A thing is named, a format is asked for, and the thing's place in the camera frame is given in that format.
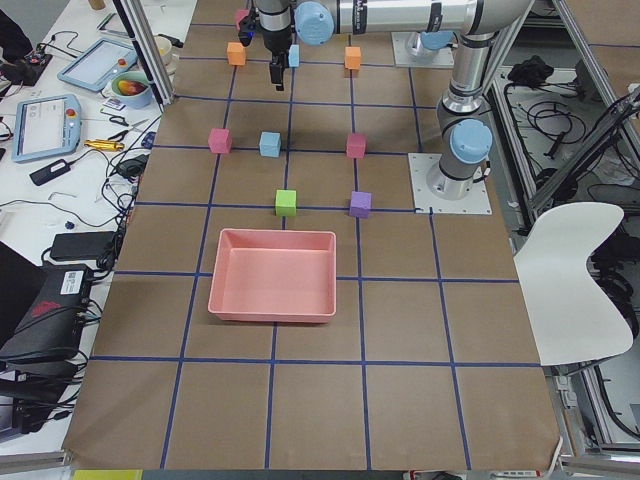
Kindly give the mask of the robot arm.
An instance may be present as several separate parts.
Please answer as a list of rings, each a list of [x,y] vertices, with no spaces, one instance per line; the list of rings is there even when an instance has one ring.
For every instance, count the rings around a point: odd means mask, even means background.
[[[269,75],[279,92],[284,90],[284,74],[289,67],[292,45],[292,8],[288,0],[256,0],[259,30],[265,48],[271,53]]]
[[[490,53],[498,33],[523,19],[529,1],[302,1],[294,9],[299,39],[321,45],[337,33],[452,31],[459,47],[437,107],[445,145],[426,177],[434,195],[464,198],[492,146],[489,128],[473,116],[482,105]]]

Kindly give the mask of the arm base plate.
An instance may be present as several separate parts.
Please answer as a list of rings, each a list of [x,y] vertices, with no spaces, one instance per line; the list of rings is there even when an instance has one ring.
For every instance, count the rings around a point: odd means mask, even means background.
[[[452,31],[393,32],[395,65],[407,68],[451,69],[454,64]]]
[[[491,215],[480,167],[467,180],[453,180],[440,169],[440,154],[409,153],[414,212],[419,214]]]

